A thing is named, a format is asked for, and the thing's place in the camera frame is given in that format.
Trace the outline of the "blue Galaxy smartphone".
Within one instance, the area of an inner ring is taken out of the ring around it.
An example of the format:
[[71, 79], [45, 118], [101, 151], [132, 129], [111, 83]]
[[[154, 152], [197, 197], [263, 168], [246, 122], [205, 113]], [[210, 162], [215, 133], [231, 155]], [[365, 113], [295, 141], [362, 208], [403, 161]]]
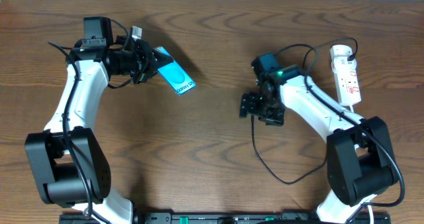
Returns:
[[196, 86], [188, 73], [175, 60], [158, 68], [158, 73], [178, 95], [183, 95]]

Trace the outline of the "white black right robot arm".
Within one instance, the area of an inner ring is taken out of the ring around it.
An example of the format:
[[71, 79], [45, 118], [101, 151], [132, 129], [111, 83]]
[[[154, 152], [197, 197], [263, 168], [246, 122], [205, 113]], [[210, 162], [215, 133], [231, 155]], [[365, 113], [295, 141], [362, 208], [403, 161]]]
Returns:
[[256, 57], [251, 66], [260, 90], [242, 96], [240, 116], [282, 126], [291, 109], [326, 143], [331, 191], [315, 211], [320, 222], [353, 223], [377, 195], [394, 184], [405, 186], [381, 118], [365, 119], [345, 109], [298, 66], [281, 67], [271, 52]]

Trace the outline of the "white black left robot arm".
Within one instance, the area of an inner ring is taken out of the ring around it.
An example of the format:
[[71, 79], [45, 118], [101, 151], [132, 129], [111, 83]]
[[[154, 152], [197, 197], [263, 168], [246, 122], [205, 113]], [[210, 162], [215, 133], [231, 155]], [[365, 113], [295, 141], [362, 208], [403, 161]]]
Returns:
[[163, 47], [141, 39], [112, 50], [103, 38], [86, 39], [66, 53], [68, 78], [58, 107], [41, 133], [29, 134], [25, 150], [41, 200], [81, 211], [60, 222], [142, 223], [133, 202], [111, 186], [109, 163], [93, 128], [111, 76], [138, 84], [160, 74], [181, 95], [195, 82]]

